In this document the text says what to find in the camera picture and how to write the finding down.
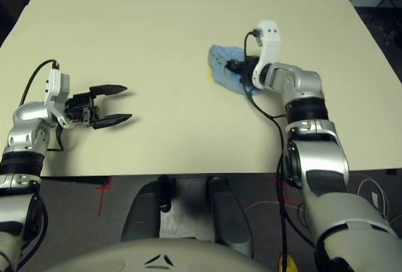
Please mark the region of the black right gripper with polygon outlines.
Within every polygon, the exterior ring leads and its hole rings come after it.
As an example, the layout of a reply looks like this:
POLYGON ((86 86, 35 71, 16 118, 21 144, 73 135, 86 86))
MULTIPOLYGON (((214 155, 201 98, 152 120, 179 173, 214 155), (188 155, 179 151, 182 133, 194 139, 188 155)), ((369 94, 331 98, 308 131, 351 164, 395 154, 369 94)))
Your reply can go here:
POLYGON ((225 65, 226 69, 240 75, 240 81, 245 85, 253 85, 253 72, 258 63, 257 56, 247 56, 245 61, 230 60, 225 65))

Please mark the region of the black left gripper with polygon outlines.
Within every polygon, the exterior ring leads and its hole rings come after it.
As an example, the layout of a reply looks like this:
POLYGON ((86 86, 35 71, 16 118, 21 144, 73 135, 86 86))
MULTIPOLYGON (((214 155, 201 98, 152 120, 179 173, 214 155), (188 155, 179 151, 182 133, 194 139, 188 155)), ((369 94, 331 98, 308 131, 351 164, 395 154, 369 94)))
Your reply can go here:
POLYGON ((98 95, 116 95, 128 88, 123 85, 96 85, 87 93, 75 94, 65 103, 64 113, 72 122, 81 122, 94 129, 108 128, 130 119, 132 114, 113 114, 99 119, 99 108, 94 104, 98 95))

